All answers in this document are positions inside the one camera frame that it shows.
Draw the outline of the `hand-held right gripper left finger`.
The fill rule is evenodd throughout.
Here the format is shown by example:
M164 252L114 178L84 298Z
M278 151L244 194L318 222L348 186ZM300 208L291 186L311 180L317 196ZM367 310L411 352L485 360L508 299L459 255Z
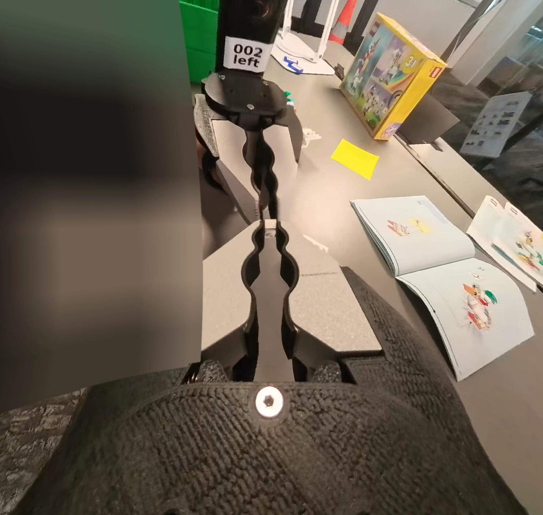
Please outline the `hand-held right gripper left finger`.
M203 261L201 358L235 382L254 380L259 353L256 297L265 226L256 221Z

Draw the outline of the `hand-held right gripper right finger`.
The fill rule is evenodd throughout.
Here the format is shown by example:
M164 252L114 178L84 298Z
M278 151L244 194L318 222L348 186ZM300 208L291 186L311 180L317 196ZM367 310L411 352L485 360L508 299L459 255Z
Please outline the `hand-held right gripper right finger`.
M287 284L281 339L294 380L325 362L381 356L382 346L342 267L287 222L276 222L280 275Z

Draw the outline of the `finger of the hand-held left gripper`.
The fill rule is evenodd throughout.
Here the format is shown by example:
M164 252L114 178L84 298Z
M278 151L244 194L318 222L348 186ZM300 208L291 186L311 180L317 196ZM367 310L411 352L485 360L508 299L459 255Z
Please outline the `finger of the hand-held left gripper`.
M270 219L268 207L261 215L259 195L252 182L253 170L244 158L246 132L228 120L214 119L212 129L216 144L216 170L220 182L244 221L250 225Z
M260 219L288 219L297 172L288 127L272 125L260 132L255 146L255 190Z

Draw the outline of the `open lego instruction booklet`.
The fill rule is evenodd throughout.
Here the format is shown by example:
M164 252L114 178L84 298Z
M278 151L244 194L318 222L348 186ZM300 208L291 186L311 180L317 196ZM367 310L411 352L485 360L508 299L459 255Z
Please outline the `open lego instruction booklet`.
M456 381L534 337L517 283L477 259L470 237L428 197L355 199L350 205L394 278L430 312Z

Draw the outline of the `yellow lego set box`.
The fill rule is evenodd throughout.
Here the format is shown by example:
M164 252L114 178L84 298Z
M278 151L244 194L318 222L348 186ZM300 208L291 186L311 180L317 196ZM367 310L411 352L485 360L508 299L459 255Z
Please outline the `yellow lego set box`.
M397 21L376 13L339 90L375 140L390 140L446 63Z

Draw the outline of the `green plastic bin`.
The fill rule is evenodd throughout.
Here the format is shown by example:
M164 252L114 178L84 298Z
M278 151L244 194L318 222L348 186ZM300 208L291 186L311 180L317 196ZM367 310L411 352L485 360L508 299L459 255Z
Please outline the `green plastic bin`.
M179 0L190 82L199 84L216 66L219 0Z

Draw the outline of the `white stand with blue part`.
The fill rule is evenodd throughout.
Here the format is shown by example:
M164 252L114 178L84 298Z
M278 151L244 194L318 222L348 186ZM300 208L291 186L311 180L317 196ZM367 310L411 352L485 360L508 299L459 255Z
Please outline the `white stand with blue part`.
M272 57L281 64L284 69L297 75L332 75L334 71L332 67L323 60L323 56L338 4L339 0L331 1L318 49L317 51L313 51L291 31L294 0L287 0L286 8L283 13L282 27L275 37L275 43L272 48Z

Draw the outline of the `yellow sticky note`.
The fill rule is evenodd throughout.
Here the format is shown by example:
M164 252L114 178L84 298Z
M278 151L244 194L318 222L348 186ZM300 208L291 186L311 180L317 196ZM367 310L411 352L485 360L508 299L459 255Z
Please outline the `yellow sticky note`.
M331 159L364 179L371 180L380 157L342 139Z

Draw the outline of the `orange traffic cone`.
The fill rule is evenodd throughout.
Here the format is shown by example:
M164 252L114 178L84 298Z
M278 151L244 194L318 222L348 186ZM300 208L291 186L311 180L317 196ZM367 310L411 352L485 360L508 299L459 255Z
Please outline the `orange traffic cone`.
M347 0L339 13L336 23L333 25L329 33L328 40L330 42L335 42L340 45L344 44L356 4L357 0Z

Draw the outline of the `printed sign card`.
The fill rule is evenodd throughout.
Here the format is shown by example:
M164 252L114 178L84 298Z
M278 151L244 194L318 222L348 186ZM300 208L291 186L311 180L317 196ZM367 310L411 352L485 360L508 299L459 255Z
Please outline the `printed sign card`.
M531 98L529 91L490 98L472 125L459 153L484 159L498 158Z

